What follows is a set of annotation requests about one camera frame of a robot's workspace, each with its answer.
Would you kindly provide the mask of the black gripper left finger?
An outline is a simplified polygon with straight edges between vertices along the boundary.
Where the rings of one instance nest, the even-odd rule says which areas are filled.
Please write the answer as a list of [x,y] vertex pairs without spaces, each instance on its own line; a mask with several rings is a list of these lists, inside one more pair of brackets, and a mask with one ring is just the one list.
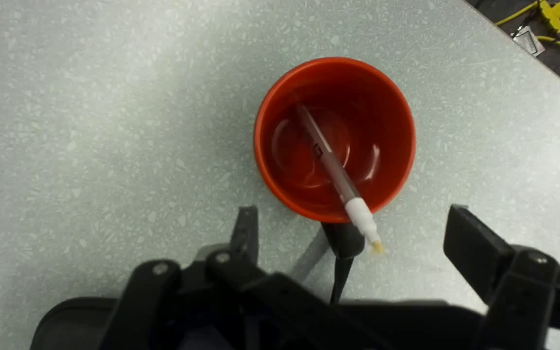
[[240,208],[230,249],[251,262],[259,260],[259,210],[255,206]]

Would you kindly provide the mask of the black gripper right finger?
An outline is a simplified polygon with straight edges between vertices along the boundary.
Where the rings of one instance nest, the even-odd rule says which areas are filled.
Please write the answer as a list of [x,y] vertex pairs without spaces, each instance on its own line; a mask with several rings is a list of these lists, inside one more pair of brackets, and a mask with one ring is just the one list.
[[450,208],[444,253],[485,303],[514,260],[514,247],[461,204]]

